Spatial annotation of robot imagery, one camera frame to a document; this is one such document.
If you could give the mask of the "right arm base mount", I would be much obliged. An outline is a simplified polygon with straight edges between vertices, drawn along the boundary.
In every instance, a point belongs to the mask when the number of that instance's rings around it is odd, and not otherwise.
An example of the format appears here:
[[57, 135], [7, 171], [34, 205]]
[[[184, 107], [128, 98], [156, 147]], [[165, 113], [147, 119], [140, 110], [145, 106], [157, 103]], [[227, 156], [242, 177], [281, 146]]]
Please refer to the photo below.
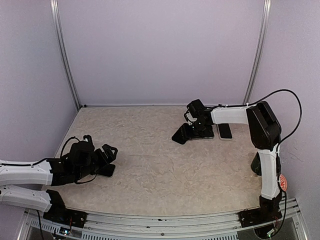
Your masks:
[[282, 218], [279, 201], [259, 198], [259, 207], [245, 209], [238, 213], [242, 228], [260, 225]]

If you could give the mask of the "dark phone case underneath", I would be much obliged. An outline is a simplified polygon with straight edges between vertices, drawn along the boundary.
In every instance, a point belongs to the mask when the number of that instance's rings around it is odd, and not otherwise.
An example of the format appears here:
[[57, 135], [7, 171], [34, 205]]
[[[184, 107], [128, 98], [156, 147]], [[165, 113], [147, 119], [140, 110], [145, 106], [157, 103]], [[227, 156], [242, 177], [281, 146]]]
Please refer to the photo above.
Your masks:
[[179, 129], [173, 134], [171, 139], [180, 144], [184, 145], [188, 140], [191, 140], [193, 137], [193, 128], [188, 123], [184, 123], [179, 127]]

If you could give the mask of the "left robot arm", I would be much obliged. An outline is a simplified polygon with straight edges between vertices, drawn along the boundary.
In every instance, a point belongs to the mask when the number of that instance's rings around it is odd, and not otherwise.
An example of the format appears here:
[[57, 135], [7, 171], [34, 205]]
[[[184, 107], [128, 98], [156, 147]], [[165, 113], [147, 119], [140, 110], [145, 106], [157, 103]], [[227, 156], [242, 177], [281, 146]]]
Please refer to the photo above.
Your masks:
[[113, 175], [118, 149], [104, 144], [95, 148], [90, 135], [76, 139], [68, 153], [58, 158], [44, 158], [37, 162], [0, 162], [0, 203], [34, 209], [50, 220], [63, 223], [72, 217], [61, 195], [54, 190], [32, 190], [24, 185], [64, 186], [82, 185], [87, 176]]

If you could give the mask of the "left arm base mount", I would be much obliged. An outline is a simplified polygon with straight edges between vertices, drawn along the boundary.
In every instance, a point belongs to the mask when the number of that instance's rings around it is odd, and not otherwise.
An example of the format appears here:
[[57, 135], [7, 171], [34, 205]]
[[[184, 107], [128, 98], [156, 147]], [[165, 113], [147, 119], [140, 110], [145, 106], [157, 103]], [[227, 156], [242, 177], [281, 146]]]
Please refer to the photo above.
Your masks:
[[62, 199], [52, 199], [50, 203], [49, 210], [43, 213], [44, 219], [70, 227], [84, 228], [86, 212], [66, 208]]

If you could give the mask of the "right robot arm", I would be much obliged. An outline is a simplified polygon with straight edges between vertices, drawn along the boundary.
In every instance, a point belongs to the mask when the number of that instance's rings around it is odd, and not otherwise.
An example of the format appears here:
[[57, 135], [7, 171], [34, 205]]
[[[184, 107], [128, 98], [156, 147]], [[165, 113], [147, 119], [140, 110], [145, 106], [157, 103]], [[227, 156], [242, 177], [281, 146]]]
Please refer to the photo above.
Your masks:
[[282, 199], [280, 145], [285, 141], [281, 137], [282, 127], [263, 97], [254, 103], [243, 105], [205, 106], [200, 99], [187, 105], [182, 127], [182, 142], [191, 139], [211, 137], [213, 125], [245, 124], [249, 127], [250, 139], [260, 162], [262, 188], [259, 197], [260, 207], [256, 218], [266, 222], [275, 212]]

